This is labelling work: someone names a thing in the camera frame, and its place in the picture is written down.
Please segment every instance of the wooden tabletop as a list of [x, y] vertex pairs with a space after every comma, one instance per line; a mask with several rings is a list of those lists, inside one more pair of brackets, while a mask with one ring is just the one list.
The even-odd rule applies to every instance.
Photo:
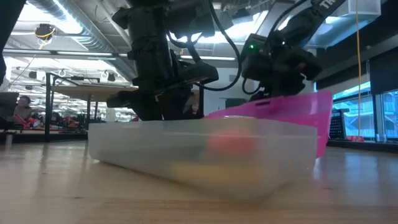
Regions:
[[398, 157], [329, 148], [307, 180], [255, 201], [90, 159], [86, 143], [0, 146], [0, 223], [397, 223]]
[[88, 95], [91, 95], [92, 101], [106, 102], [109, 96], [119, 91], [135, 91], [138, 88], [119, 88], [111, 86], [53, 86], [51, 89], [56, 93], [61, 93], [74, 99], [86, 101]]

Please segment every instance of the window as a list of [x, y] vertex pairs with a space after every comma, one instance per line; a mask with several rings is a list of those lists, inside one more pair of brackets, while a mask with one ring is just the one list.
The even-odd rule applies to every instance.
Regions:
[[398, 91], [382, 95], [384, 132], [388, 138], [398, 138]]
[[[361, 84], [361, 93], [364, 93], [367, 91], [371, 91], [371, 82], [366, 82], [366, 83]], [[358, 95], [358, 93], [359, 93], [359, 86], [355, 86], [355, 87], [349, 88], [348, 90], [344, 90], [342, 92], [334, 94], [333, 99], [337, 100], [337, 99], [347, 97], [347, 96], [355, 96], [355, 95]]]
[[[346, 135], [358, 135], [358, 98], [336, 102], [333, 104], [333, 109], [349, 109], [349, 112], [344, 113], [344, 121], [346, 128]], [[373, 100], [372, 96], [365, 96], [361, 98], [361, 136], [367, 138], [374, 138], [374, 120], [373, 120]]]

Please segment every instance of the pipe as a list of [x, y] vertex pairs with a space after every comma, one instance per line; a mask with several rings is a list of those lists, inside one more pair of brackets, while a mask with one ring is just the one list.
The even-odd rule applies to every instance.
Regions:
[[[86, 47], [90, 52], [117, 52], [116, 48], [109, 43], [106, 37], [98, 30], [93, 22], [81, 11], [71, 0], [28, 0], [37, 9], [53, 16], [58, 23], [67, 26], [81, 27], [79, 34], [84, 37], [72, 37], [75, 41]], [[135, 78], [135, 70], [123, 59], [107, 61], [114, 66], [126, 80]]]
[[95, 2], [97, 3], [98, 7], [103, 11], [103, 13], [105, 14], [105, 17], [111, 22], [112, 26], [116, 29], [116, 31], [120, 34], [120, 36], [126, 42], [126, 44], [128, 44], [128, 46], [130, 46], [131, 45], [130, 37], [127, 35], [127, 33], [124, 29], [122, 29], [121, 27], [119, 27], [119, 25], [117, 25], [115, 22], [113, 22], [112, 15], [108, 12], [108, 10], [106, 9], [102, 0], [95, 0]]

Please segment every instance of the clear plastic bin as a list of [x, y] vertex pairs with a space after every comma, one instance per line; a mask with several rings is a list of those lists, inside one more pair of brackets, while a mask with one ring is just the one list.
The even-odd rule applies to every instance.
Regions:
[[241, 106], [216, 111], [206, 118], [225, 116], [250, 116], [257, 119], [271, 119], [318, 129], [317, 158], [325, 154], [329, 138], [331, 107], [333, 98], [330, 91], [319, 91], [305, 95], [277, 97], [245, 103]]
[[234, 198], [312, 170], [317, 130], [252, 118], [91, 124], [90, 156]]

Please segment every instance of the person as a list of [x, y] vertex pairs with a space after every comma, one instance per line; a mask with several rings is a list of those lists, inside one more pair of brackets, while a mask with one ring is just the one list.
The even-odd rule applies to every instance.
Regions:
[[199, 111], [199, 105], [193, 104], [184, 114], [184, 119], [202, 119], [203, 115]]
[[28, 96], [20, 96], [17, 106], [14, 110], [14, 115], [20, 116], [22, 119], [28, 119], [32, 112], [30, 105], [30, 98]]

